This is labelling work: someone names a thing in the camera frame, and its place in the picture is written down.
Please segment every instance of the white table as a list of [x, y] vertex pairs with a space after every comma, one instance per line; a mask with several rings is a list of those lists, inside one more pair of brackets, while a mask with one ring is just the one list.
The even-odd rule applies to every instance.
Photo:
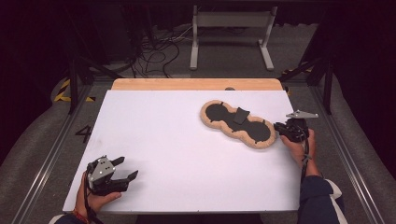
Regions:
[[119, 214], [257, 213], [298, 208], [300, 169], [277, 138], [247, 147], [199, 118], [219, 99], [270, 122], [293, 111], [284, 91], [108, 91], [64, 204], [74, 208], [82, 172], [102, 155], [124, 156], [113, 179], [139, 170]]

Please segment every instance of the metal stand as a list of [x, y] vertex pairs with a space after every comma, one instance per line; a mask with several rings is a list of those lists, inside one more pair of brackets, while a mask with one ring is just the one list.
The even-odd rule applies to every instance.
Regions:
[[260, 39], [258, 42], [267, 70], [273, 71], [274, 65], [267, 49], [267, 43], [274, 24], [276, 10], [277, 7], [272, 7], [271, 12], [198, 12], [197, 6], [194, 6], [190, 70], [198, 68], [198, 27], [234, 26], [266, 28], [264, 39]]
[[323, 76], [326, 75], [324, 81], [323, 105], [326, 109], [326, 112], [330, 115], [332, 113], [330, 110], [330, 100], [332, 96], [332, 60], [323, 58], [314, 59], [311, 62], [304, 63], [286, 75], [279, 77], [278, 80], [280, 82], [284, 82], [301, 74], [310, 67], [313, 67], [313, 69], [311, 74], [306, 79], [308, 86], [317, 86]]

